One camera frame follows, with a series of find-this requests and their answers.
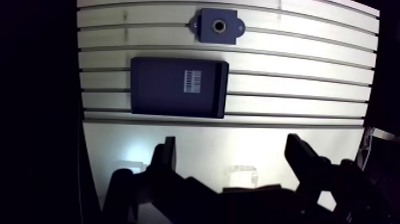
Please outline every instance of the dark background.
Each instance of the dark background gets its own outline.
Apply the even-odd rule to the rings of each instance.
[[[359,2],[379,9],[381,15],[365,122],[400,135],[399,2]],[[76,11],[72,0],[2,2],[2,108],[6,113],[2,161],[7,167],[3,184],[10,185],[2,192],[4,204],[15,210],[7,213],[15,223],[97,222],[91,208],[98,204],[86,204],[95,197],[88,163],[81,164],[81,194],[78,191],[78,157],[87,161],[87,152]],[[83,217],[79,195],[87,214]]]

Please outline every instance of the dark box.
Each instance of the dark box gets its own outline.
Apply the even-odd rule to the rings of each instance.
[[[130,67],[132,113],[224,117],[228,63],[137,57]]]

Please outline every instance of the barcode label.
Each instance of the barcode label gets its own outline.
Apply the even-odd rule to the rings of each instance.
[[[201,87],[201,71],[185,70],[185,82],[183,92],[199,94]]]

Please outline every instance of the screw hole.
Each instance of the screw hole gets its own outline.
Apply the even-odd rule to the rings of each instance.
[[[223,33],[226,30],[226,23],[222,20],[216,20],[212,24],[212,28],[216,33]]]

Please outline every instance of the dark bracket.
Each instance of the dark bracket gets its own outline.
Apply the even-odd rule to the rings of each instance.
[[[202,8],[189,22],[190,30],[202,43],[236,44],[245,33],[245,23],[235,10]]]
[[[287,138],[285,157],[300,186],[257,189],[224,188],[218,194],[194,178],[175,171],[175,137],[157,145],[145,172],[127,169],[112,174],[103,214],[105,224],[125,224],[128,209],[138,218],[139,205],[151,202],[172,223],[399,223],[385,202],[350,160],[332,165],[297,135]],[[321,191],[336,200],[335,212],[317,204]]]

